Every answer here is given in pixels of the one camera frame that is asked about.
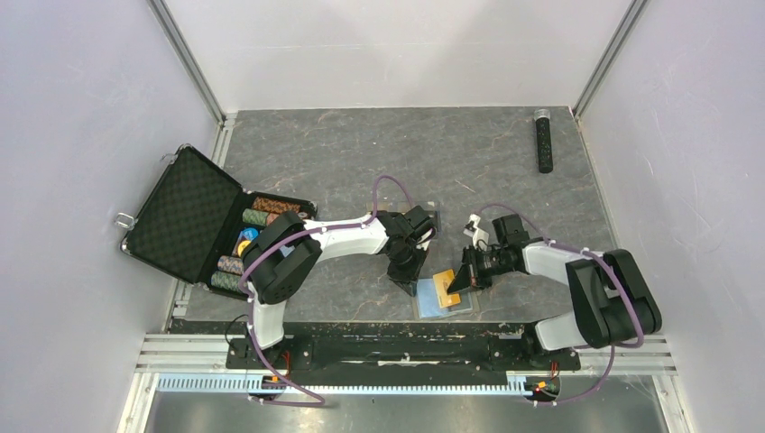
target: gray wall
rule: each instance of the gray wall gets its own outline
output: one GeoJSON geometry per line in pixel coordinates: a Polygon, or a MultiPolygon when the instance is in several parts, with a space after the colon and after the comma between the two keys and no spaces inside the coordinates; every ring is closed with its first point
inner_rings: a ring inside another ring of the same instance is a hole
{"type": "Polygon", "coordinates": [[[0,10],[0,430],[114,431],[171,279],[112,218],[215,125],[144,1],[0,10]]]}
{"type": "Polygon", "coordinates": [[[168,0],[226,111],[569,106],[629,0],[168,0]]]}
{"type": "Polygon", "coordinates": [[[698,431],[762,431],[765,3],[650,2],[584,132],[698,431]]]}

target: robotic arm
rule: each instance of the robotic arm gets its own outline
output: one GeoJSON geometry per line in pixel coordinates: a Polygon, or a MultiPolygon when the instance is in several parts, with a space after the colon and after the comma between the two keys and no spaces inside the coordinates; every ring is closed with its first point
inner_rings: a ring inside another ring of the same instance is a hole
{"type": "Polygon", "coordinates": [[[245,269],[272,245],[300,231],[349,225],[355,228],[318,230],[302,237],[279,253],[267,257],[247,282],[252,293],[253,322],[261,348],[279,343],[287,299],[295,294],[316,263],[350,254],[385,254],[390,263],[388,277],[410,296],[416,295],[419,271],[428,256],[429,239],[435,234],[433,220],[422,207],[406,214],[378,211],[377,217],[317,222],[303,221],[286,212],[268,225],[243,251],[245,269]]]}
{"type": "MultiPolygon", "coordinates": [[[[571,290],[573,311],[532,324],[524,340],[533,353],[589,345],[600,348],[636,337],[635,328],[619,296],[610,296],[613,283],[590,258],[563,251],[541,238],[530,239],[518,215],[502,216],[492,224],[497,244],[488,244],[478,228],[481,218],[470,216],[465,233],[473,244],[463,250],[462,266],[447,293],[469,288],[483,290],[492,277],[506,272],[541,275],[566,284],[571,290]]],[[[658,332],[661,314],[640,269],[626,250],[598,253],[613,268],[635,309],[644,334],[658,332]]]]}

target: purple cable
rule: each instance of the purple cable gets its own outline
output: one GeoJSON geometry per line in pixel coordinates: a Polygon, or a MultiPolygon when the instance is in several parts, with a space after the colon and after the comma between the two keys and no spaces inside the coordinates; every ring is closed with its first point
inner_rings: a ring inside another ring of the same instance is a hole
{"type": "Polygon", "coordinates": [[[545,233],[542,232],[539,229],[539,227],[537,227],[533,222],[531,222],[525,215],[513,209],[512,207],[506,206],[502,203],[490,203],[478,209],[478,211],[475,214],[481,215],[481,212],[484,212],[489,207],[501,207],[511,211],[514,214],[518,214],[518,216],[521,217],[521,219],[523,219],[524,221],[526,221],[526,223],[529,226],[531,226],[531,228],[533,228],[534,231],[536,231],[537,233],[539,233],[540,236],[542,236],[542,239],[545,241],[545,244],[547,244],[548,246],[552,248],[556,248],[558,250],[568,251],[570,253],[580,253],[582,255],[585,255],[593,259],[598,264],[598,266],[600,266],[605,271],[605,274],[608,275],[608,278],[613,283],[613,286],[616,288],[616,291],[619,292],[619,297],[622,299],[622,302],[624,302],[624,307],[627,309],[627,315],[630,316],[630,321],[632,322],[632,326],[635,328],[637,341],[635,341],[634,343],[620,343],[618,344],[618,346],[637,348],[643,345],[643,341],[645,341],[645,336],[643,334],[643,328],[641,326],[641,322],[638,319],[638,314],[635,312],[635,307],[633,307],[632,302],[630,301],[630,297],[627,296],[627,291],[624,289],[624,286],[622,286],[622,282],[619,281],[619,279],[616,278],[616,274],[613,273],[613,268],[609,266],[608,263],[606,263],[601,256],[595,253],[592,253],[589,250],[585,250],[584,248],[576,248],[575,246],[560,244],[557,241],[550,240],[550,238],[547,235],[545,235],[545,233]]]}
{"type": "MultiPolygon", "coordinates": [[[[517,210],[513,209],[512,207],[509,207],[507,205],[504,205],[502,203],[490,203],[484,207],[481,207],[478,209],[477,212],[475,212],[476,215],[481,215],[482,212],[484,212],[489,207],[501,207],[503,209],[507,209],[511,211],[514,214],[518,214],[521,219],[526,221],[526,223],[531,226],[531,228],[534,229],[540,236],[542,236],[542,239],[544,240],[545,244],[552,248],[557,248],[558,250],[562,251],[568,251],[570,253],[580,253],[582,255],[586,255],[587,257],[592,258],[598,266],[600,266],[608,275],[608,278],[613,283],[613,286],[616,288],[616,291],[619,292],[619,297],[622,299],[622,302],[624,302],[624,307],[627,309],[627,314],[630,316],[630,321],[632,322],[632,325],[635,327],[635,334],[637,335],[637,340],[634,343],[619,343],[617,344],[619,347],[632,347],[637,348],[643,345],[643,342],[645,341],[645,335],[643,334],[643,328],[641,326],[640,321],[638,320],[638,315],[635,312],[635,307],[633,307],[632,302],[630,301],[630,298],[627,296],[627,291],[622,286],[622,283],[619,281],[618,278],[616,278],[616,274],[613,273],[613,268],[606,263],[602,257],[599,255],[590,252],[589,250],[585,250],[584,248],[576,248],[574,246],[565,245],[565,244],[559,244],[558,242],[551,241],[550,238],[545,235],[544,232],[542,232],[539,227],[537,227],[531,220],[529,220],[525,215],[523,215],[521,212],[518,212],[517,210]]],[[[611,345],[611,358],[608,360],[608,365],[605,367],[605,371],[603,372],[603,375],[600,376],[600,379],[595,383],[595,385],[590,388],[589,390],[582,392],[579,395],[575,395],[574,397],[569,397],[567,399],[561,400],[561,401],[538,401],[538,405],[542,406],[556,406],[558,404],[562,403],[569,403],[574,401],[579,401],[580,399],[583,399],[585,397],[588,397],[589,395],[597,392],[600,390],[600,387],[605,382],[606,378],[608,377],[608,374],[611,373],[611,368],[613,367],[613,361],[616,358],[616,346],[617,345],[611,345]]]]}
{"type": "MultiPolygon", "coordinates": [[[[392,180],[396,185],[401,188],[401,191],[403,191],[404,196],[407,198],[407,202],[409,202],[409,205],[411,207],[414,207],[414,201],[411,199],[411,196],[409,195],[409,191],[406,190],[406,187],[399,182],[396,178],[393,176],[389,176],[387,174],[381,174],[377,177],[377,179],[374,180],[374,184],[372,186],[372,214],[369,216],[369,218],[366,219],[363,223],[357,224],[357,223],[349,223],[349,224],[335,224],[333,226],[324,226],[324,227],[316,227],[311,228],[309,230],[303,230],[302,232],[298,232],[294,235],[289,235],[276,243],[271,248],[265,250],[263,254],[260,255],[257,259],[255,259],[250,266],[247,267],[246,270],[244,270],[244,274],[242,274],[242,278],[239,280],[239,290],[246,293],[249,296],[249,302],[254,301],[254,297],[257,296],[256,293],[252,293],[249,288],[247,288],[247,279],[250,277],[250,274],[253,273],[255,268],[257,268],[265,259],[271,256],[271,254],[279,251],[280,248],[282,248],[284,245],[289,244],[290,242],[293,242],[297,239],[300,239],[303,236],[313,235],[315,233],[320,232],[328,232],[329,230],[344,230],[348,228],[363,228],[365,225],[368,225],[374,221],[375,218],[377,218],[377,187],[380,185],[380,181],[383,179],[392,180]]],[[[258,355],[258,358],[260,358],[261,363],[267,368],[273,375],[284,381],[284,383],[287,383],[292,388],[295,388],[296,390],[303,392],[304,394],[313,397],[314,399],[318,401],[264,401],[261,400],[262,404],[272,404],[272,405],[280,405],[280,406],[292,406],[296,408],[317,408],[324,406],[327,401],[319,394],[316,394],[315,392],[311,392],[307,390],[306,388],[303,388],[302,386],[296,384],[295,382],[287,379],[284,377],[281,373],[276,371],[276,369],[271,365],[271,363],[268,362],[268,360],[265,358],[265,355],[263,355],[263,350],[261,350],[260,345],[258,345],[258,338],[255,335],[255,324],[253,322],[253,318],[249,318],[247,321],[247,333],[250,335],[250,338],[253,340],[253,346],[255,347],[255,352],[258,355]]]]}
{"type": "Polygon", "coordinates": [[[558,404],[563,403],[573,403],[574,401],[580,401],[586,397],[589,397],[590,395],[598,392],[600,390],[600,387],[603,386],[605,383],[605,379],[608,377],[608,374],[611,372],[611,368],[613,367],[613,360],[616,358],[616,347],[613,345],[611,346],[611,358],[608,360],[608,365],[605,366],[605,371],[603,372],[603,375],[600,376],[600,379],[598,379],[598,382],[593,385],[592,388],[589,390],[582,392],[581,394],[575,395],[574,397],[568,397],[563,400],[558,401],[536,401],[535,404],[537,406],[557,406],[558,404]]]}

